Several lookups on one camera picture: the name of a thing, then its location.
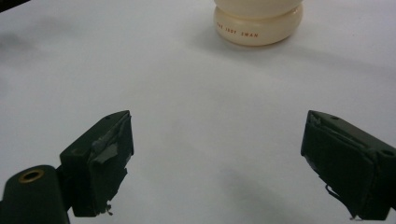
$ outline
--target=plastic container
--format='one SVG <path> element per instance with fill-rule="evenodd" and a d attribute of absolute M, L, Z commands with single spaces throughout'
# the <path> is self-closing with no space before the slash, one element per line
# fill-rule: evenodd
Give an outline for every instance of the plastic container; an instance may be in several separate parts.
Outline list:
<path fill-rule="evenodd" d="M 269 45 L 290 36 L 303 17 L 302 0 L 215 0 L 214 23 L 239 45 Z"/>

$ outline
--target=cream bottle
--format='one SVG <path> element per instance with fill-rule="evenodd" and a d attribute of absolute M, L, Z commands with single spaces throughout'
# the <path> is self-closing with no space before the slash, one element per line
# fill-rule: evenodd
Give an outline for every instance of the cream bottle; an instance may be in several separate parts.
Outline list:
<path fill-rule="evenodd" d="M 239 45 L 269 45 L 290 36 L 303 17 L 302 0 L 215 0 L 214 23 Z"/>

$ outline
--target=white table surface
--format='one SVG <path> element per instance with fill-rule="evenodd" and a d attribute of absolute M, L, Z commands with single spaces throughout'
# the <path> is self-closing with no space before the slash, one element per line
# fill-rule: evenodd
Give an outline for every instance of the white table surface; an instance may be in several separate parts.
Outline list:
<path fill-rule="evenodd" d="M 396 1 L 306 0 L 297 32 L 263 48 L 221 39 L 214 7 L 34 0 L 1 13 L 0 190 L 129 109 L 115 215 L 71 223 L 351 223 L 300 156 L 305 117 L 396 146 Z"/>

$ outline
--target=white surface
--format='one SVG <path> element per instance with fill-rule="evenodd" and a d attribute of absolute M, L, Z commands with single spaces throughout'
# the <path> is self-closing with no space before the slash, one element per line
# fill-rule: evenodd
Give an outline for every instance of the white surface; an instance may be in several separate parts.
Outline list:
<path fill-rule="evenodd" d="M 1 183 L 58 166 L 97 120 L 129 109 L 135 155 L 115 215 L 72 223 L 350 223 L 300 156 L 305 116 L 396 146 L 396 2 L 306 0 L 298 31 L 258 49 L 221 39 L 214 8 L 35 0 L 1 13 Z"/>

